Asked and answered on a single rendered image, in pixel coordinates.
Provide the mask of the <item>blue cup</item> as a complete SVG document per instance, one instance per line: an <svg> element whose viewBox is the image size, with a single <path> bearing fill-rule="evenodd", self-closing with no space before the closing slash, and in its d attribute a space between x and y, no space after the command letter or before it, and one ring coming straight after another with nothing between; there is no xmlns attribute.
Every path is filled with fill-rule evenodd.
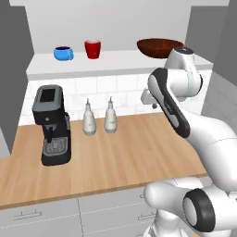
<svg viewBox="0 0 237 237"><path fill-rule="evenodd" d="M60 61L67 61L74 58L74 53L68 46L59 46L54 49L54 57Z"/></svg>

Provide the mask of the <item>brown wooden bowl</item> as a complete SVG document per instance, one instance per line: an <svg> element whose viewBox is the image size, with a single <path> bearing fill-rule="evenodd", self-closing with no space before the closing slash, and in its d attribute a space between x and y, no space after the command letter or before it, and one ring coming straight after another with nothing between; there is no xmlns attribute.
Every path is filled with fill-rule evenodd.
<svg viewBox="0 0 237 237"><path fill-rule="evenodd" d="M162 38L142 39L137 42L137 47L141 53L151 58L167 58L171 50L177 46L184 47L184 44Z"/></svg>

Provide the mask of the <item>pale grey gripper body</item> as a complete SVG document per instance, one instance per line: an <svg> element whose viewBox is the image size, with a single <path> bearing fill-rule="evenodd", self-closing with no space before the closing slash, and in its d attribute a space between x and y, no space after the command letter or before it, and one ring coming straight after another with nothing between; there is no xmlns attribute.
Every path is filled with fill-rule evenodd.
<svg viewBox="0 0 237 237"><path fill-rule="evenodd" d="M157 100L151 95L147 88L143 89L141 101L144 105L151 105L153 109L157 108Z"/></svg>

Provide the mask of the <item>grey cabinet door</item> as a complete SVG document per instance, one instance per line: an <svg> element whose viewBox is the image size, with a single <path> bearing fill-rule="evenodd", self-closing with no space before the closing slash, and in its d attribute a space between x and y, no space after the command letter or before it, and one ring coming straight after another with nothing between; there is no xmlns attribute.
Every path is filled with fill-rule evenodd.
<svg viewBox="0 0 237 237"><path fill-rule="evenodd" d="M237 0L226 6L193 6L185 44L237 85Z"/></svg>
<svg viewBox="0 0 237 237"><path fill-rule="evenodd" d="M33 55L25 7L0 0L0 157L13 151Z"/></svg>

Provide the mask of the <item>grey drawer front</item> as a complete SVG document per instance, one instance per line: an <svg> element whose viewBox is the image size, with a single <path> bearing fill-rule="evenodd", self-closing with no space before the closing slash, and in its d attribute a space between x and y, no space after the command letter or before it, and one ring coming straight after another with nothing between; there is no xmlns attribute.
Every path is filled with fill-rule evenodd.
<svg viewBox="0 0 237 237"><path fill-rule="evenodd" d="M139 204L144 201L140 198L144 187L115 191L111 193L100 193L79 198L80 211L91 213L99 210L107 210L113 207Z"/></svg>
<svg viewBox="0 0 237 237"><path fill-rule="evenodd" d="M35 209L42 212L42 215L40 217L13 220L13 217L18 215L21 211L23 211L24 213L31 213ZM0 210L0 229L18 226L21 224L40 222L42 220L70 217L78 213L79 209L77 198L48 202L38 205L3 209Z"/></svg>
<svg viewBox="0 0 237 237"><path fill-rule="evenodd" d="M83 237L142 237L154 218L138 220L138 216L155 213L147 206L127 206L81 215Z"/></svg>

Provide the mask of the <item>red cup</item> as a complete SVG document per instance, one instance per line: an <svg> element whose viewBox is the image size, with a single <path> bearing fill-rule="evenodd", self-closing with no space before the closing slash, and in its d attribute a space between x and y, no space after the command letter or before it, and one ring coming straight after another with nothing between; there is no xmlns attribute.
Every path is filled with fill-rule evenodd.
<svg viewBox="0 0 237 237"><path fill-rule="evenodd" d="M89 59L97 59L100 56L101 42L99 40L87 40L84 42L84 47Z"/></svg>

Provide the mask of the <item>black coffee machine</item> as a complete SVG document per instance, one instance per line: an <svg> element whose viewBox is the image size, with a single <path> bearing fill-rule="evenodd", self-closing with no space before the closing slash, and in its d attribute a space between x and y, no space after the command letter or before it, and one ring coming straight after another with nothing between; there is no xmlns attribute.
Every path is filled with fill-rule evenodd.
<svg viewBox="0 0 237 237"><path fill-rule="evenodd" d="M32 114L44 133L42 164L63 165L71 158L71 135L69 113L65 111L61 86L43 85L37 90Z"/></svg>

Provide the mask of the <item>white bottle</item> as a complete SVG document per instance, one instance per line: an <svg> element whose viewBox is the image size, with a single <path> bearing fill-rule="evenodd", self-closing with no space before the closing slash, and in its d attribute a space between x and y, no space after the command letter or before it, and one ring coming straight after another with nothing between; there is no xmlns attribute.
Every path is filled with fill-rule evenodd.
<svg viewBox="0 0 237 237"><path fill-rule="evenodd" d="M87 101L85 104L82 130L88 136L94 135L96 133L96 122L95 122L94 113L91 110L91 104L89 101Z"/></svg>
<svg viewBox="0 0 237 237"><path fill-rule="evenodd" d="M106 110L106 116L104 120L104 129L107 133L115 133L118 128L116 111L113 107L112 99L108 101L108 108Z"/></svg>

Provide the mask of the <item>white open cabinet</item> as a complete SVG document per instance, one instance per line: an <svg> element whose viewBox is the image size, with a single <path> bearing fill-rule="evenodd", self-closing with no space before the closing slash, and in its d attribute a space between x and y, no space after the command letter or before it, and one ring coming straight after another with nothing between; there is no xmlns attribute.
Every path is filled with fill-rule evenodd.
<svg viewBox="0 0 237 237"><path fill-rule="evenodd" d="M168 38L184 42L193 6L226 6L227 0L9 0L24 6L34 56L30 81L149 72L163 59L143 55L137 41ZM99 40L100 56L89 59L84 42ZM68 46L72 60L54 49Z"/></svg>

